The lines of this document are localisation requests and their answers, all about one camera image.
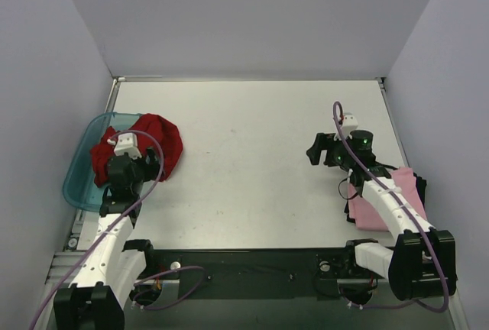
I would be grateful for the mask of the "pink t shirt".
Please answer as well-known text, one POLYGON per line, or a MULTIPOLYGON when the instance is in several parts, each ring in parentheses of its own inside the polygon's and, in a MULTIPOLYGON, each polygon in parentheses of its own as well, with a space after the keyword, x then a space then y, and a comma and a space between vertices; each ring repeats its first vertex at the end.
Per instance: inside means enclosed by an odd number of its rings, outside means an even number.
POLYGON ((402 194, 402 189, 395 184, 393 178, 382 177, 381 182, 387 186, 386 189, 379 186, 374 180, 367 181, 360 197, 374 207, 387 226, 388 232, 394 238, 404 233, 405 230, 415 233, 428 232, 432 225, 407 202, 402 194))

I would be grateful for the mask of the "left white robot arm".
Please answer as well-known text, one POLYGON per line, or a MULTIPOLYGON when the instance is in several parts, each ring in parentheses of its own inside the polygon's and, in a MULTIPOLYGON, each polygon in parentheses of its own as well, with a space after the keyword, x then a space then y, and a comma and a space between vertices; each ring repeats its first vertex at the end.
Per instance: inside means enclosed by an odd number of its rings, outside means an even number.
POLYGON ((157 269, 150 241, 129 237, 149 194, 144 184, 158 183, 164 174, 163 151, 149 147, 145 157, 111 157, 107 172, 94 242, 76 263, 78 271, 69 274, 69 286, 53 298, 58 329, 123 329, 134 281, 157 269))

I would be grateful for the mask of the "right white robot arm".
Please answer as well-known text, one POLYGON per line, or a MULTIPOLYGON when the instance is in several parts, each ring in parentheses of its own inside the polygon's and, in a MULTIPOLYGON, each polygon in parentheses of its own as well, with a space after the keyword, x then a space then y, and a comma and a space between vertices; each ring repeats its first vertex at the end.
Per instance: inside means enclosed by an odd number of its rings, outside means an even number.
POLYGON ((377 162, 373 134, 352 131, 345 141, 318 133, 306 155, 312 165, 324 163, 349 173, 357 196, 368 202, 395 238, 394 248, 373 241, 355 244, 341 257, 350 276, 366 269, 388 280, 399 300, 452 296, 456 291, 455 239, 437 230, 408 203, 389 168, 377 162))

